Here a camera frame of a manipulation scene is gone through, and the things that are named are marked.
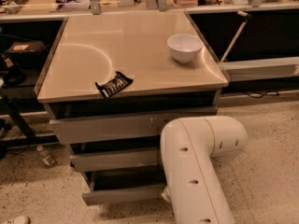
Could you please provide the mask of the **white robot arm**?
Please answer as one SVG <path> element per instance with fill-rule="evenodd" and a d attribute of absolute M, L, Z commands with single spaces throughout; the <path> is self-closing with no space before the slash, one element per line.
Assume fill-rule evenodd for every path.
<path fill-rule="evenodd" d="M 161 155 L 177 224 L 235 224 L 214 166 L 248 143 L 243 124 L 227 116 L 174 119 L 161 133 Z"/>

